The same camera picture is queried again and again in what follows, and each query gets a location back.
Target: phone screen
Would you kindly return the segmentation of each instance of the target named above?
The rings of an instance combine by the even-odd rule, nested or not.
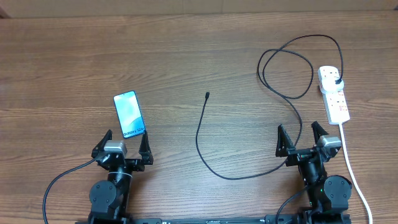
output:
[[[139,109],[136,92],[130,91],[113,97],[124,138],[131,138],[145,131],[144,119]]]

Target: power strip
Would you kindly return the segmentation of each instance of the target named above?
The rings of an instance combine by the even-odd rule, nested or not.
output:
[[[366,201],[364,195],[358,187],[353,170],[349,163],[346,141],[343,132],[343,123],[349,120],[349,113],[347,108],[347,101],[343,92],[344,82],[336,84],[335,80],[339,78],[338,69],[332,66],[322,66],[318,70],[319,87],[323,95],[323,102],[325,103],[326,115],[328,116],[329,124],[338,124],[341,134],[341,143],[343,145],[344,157],[346,160],[349,175],[354,183],[355,189],[361,197],[366,211],[369,216],[369,224],[373,224],[373,217],[371,209]]]
[[[344,82],[336,85],[335,80],[340,77],[338,69],[332,66],[322,66],[318,70],[319,87],[323,95],[326,115],[329,124],[344,123],[349,120],[347,101],[344,96]]]

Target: black wire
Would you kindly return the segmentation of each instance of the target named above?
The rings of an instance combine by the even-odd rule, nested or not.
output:
[[[277,167],[273,168],[272,170],[269,170],[269,171],[267,171],[267,172],[265,172],[265,173],[256,174],[256,175],[250,175],[250,176],[247,176],[247,177],[235,177],[235,178],[224,177],[224,176],[222,176],[222,175],[217,174],[212,168],[210,168],[210,166],[209,166],[209,165],[206,163],[206,161],[204,160],[203,156],[201,156],[201,153],[200,153],[200,150],[199,150],[199,147],[198,147],[198,134],[199,134],[199,129],[200,129],[200,125],[201,125],[201,120],[202,120],[203,114],[204,114],[204,112],[205,112],[205,106],[206,106],[206,103],[207,103],[208,96],[209,96],[209,94],[206,93],[206,100],[205,100],[205,104],[203,105],[203,109],[202,109],[202,111],[201,111],[201,116],[200,116],[199,125],[198,125],[198,130],[197,130],[196,144],[197,144],[197,151],[198,151],[198,154],[199,154],[199,156],[200,156],[200,159],[201,159],[202,162],[207,166],[207,168],[208,168],[212,173],[214,173],[214,175],[216,175],[217,177],[221,177],[222,179],[226,179],[226,180],[243,180],[243,179],[248,179],[248,178],[253,178],[253,177],[260,177],[260,176],[262,176],[262,175],[270,174],[270,173],[274,172],[275,170],[281,168],[281,167],[286,163],[287,159],[286,159],[283,163],[281,163],[281,165],[279,165],[279,166],[277,166]]]
[[[312,66],[311,62],[310,62],[307,58],[305,58],[303,55],[300,55],[299,53],[294,52],[294,51],[291,51],[291,50],[284,50],[283,48],[285,48],[286,46],[288,46],[291,42],[293,42],[293,41],[295,41],[295,40],[297,40],[297,39],[304,38],[304,37],[327,37],[327,38],[331,39],[331,40],[336,44],[336,46],[337,46],[337,48],[338,48],[338,51],[339,51],[339,54],[340,54],[340,59],[341,59],[341,75],[340,75],[340,78],[336,81],[336,83],[340,83],[341,79],[343,78],[343,54],[342,54],[342,52],[341,52],[341,49],[340,49],[340,46],[339,46],[338,42],[337,42],[334,38],[332,38],[332,37],[330,37],[330,36],[328,36],[328,35],[323,35],[323,34],[312,34],[312,35],[304,35],[304,36],[301,36],[301,37],[296,37],[296,38],[294,38],[294,39],[288,41],[286,44],[284,44],[283,46],[281,46],[279,49],[269,49],[269,50],[266,50],[266,51],[261,55],[260,60],[259,60],[259,63],[258,63],[258,65],[257,65],[257,75],[258,75],[258,77],[259,77],[261,83],[262,83],[265,87],[267,87],[268,89],[270,89],[271,91],[273,91],[276,95],[279,95],[280,97],[282,97],[282,98],[293,108],[293,110],[294,110],[295,113],[297,114],[298,121],[299,121],[299,123],[300,123],[300,131],[298,132],[297,139],[296,139],[296,141],[295,141],[295,143],[294,143],[295,146],[297,145],[297,143],[298,143],[298,141],[299,141],[299,139],[300,139],[301,133],[302,133],[303,121],[302,121],[301,116],[300,116],[299,112],[297,111],[296,107],[295,107],[288,99],[296,100],[296,99],[299,99],[299,98],[303,97],[303,96],[307,93],[307,91],[308,91],[308,90],[310,89],[310,87],[311,87],[312,80],[313,80],[313,66]],[[269,57],[269,59],[267,60],[266,64],[264,65],[264,67],[263,67],[263,69],[262,69],[262,78],[263,78],[263,79],[261,79],[260,71],[259,71],[261,60],[262,60],[263,56],[265,56],[266,53],[271,52],[271,51],[275,51],[275,52]],[[290,53],[290,54],[294,54],[294,55],[296,55],[296,56],[299,56],[300,58],[304,59],[304,60],[309,64],[309,66],[311,67],[311,80],[310,80],[310,83],[308,84],[307,89],[306,89],[301,95],[299,95],[299,96],[287,96],[287,95],[283,95],[283,94],[279,93],[278,91],[274,90],[274,89],[270,86],[270,84],[267,83],[266,74],[265,74],[266,67],[267,67],[268,63],[271,61],[271,59],[272,59],[272,58],[275,56],[275,54],[277,54],[278,52],[287,52],[287,53]],[[206,163],[206,161],[205,161],[204,158],[202,157],[202,155],[201,155],[201,153],[200,153],[200,150],[199,150],[199,147],[198,147],[198,134],[199,134],[199,129],[200,129],[200,125],[201,125],[201,121],[202,121],[202,118],[203,118],[203,114],[204,114],[204,112],[205,112],[206,102],[207,102],[207,99],[209,98],[209,95],[210,95],[210,93],[206,93],[206,100],[205,100],[205,104],[203,105],[203,109],[202,109],[201,116],[200,116],[200,120],[199,120],[197,135],[196,135],[196,145],[197,145],[197,151],[198,151],[198,154],[199,154],[199,156],[200,156],[200,159],[201,159],[202,162],[207,166],[207,168],[208,168],[212,173],[214,173],[214,175],[216,175],[216,176],[218,176],[218,177],[221,177],[222,179],[226,179],[226,180],[242,180],[242,179],[248,179],[248,178],[253,178],[253,177],[260,177],[260,176],[262,176],[262,175],[267,175],[267,174],[270,174],[271,172],[274,172],[275,170],[281,168],[281,167],[287,162],[287,159],[286,159],[283,163],[281,163],[281,165],[279,165],[279,166],[273,168],[272,170],[269,170],[269,171],[267,171],[267,172],[261,173],[261,174],[250,175],[250,176],[247,176],[247,177],[236,177],[236,178],[224,177],[224,176],[222,176],[222,175],[217,174],[212,168],[210,168],[210,166]]]
[[[92,160],[86,162],[85,164],[82,164],[82,165],[80,165],[80,166],[78,166],[78,167],[75,167],[75,168],[73,168],[73,169],[70,169],[70,170],[68,170],[68,171],[65,171],[65,172],[63,172],[62,174],[58,175],[56,178],[54,178],[54,179],[51,181],[50,185],[47,187],[47,190],[46,190],[45,193],[44,193],[44,198],[43,198],[43,219],[44,219],[44,223],[45,223],[45,224],[49,224],[49,222],[47,221],[47,214],[46,214],[46,212],[45,212],[45,202],[46,202],[46,200],[47,200],[47,195],[49,194],[49,191],[50,191],[51,187],[53,186],[53,184],[54,184],[59,178],[63,177],[64,175],[69,174],[70,172],[73,172],[73,171],[78,170],[78,169],[80,169],[80,168],[83,168],[83,167],[85,167],[85,166],[87,166],[87,165],[90,165],[90,164],[93,163],[94,161],[95,161],[95,159],[92,159]]]
[[[306,192],[309,188],[310,188],[309,185],[306,186],[306,187],[304,187],[304,189],[302,189],[301,191],[299,191],[299,192],[297,192],[296,194],[294,194],[293,196],[291,196],[289,199],[287,199],[287,200],[280,206],[280,208],[278,209],[278,212],[276,213],[276,216],[275,216],[275,224],[278,224],[278,223],[279,223],[278,219],[279,219],[279,215],[280,215],[282,209],[284,209],[284,207],[285,207],[291,200],[297,198],[297,197],[300,196],[302,193]]]

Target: wood grain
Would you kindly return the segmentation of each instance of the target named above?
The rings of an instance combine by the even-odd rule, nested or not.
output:
[[[256,77],[263,51],[294,37],[327,34],[341,44],[351,121],[348,151],[376,223],[398,216],[398,13],[307,12],[207,16],[87,17],[0,20],[0,223],[42,223],[42,196],[59,173],[90,160],[108,129],[121,139],[112,97],[136,90],[155,164],[135,174],[129,211],[137,218],[261,217],[303,186],[294,167],[255,179],[214,176],[195,149],[195,132],[210,91],[199,145],[209,165],[228,177],[269,170],[277,126],[292,139],[299,124],[287,103]],[[339,67],[331,41],[308,38],[296,50]],[[280,54],[269,83],[287,95],[303,92],[310,68]],[[298,147],[313,144],[313,121],[331,134],[315,77],[293,104],[303,118]],[[137,157],[140,138],[126,141]],[[326,164],[349,177],[342,153]],[[60,179],[48,198],[50,223],[84,220],[88,192],[106,171],[90,165]],[[302,197],[285,213],[306,205]],[[366,223],[353,193],[348,213]]]
[[[398,0],[0,0],[6,18],[394,10]]]

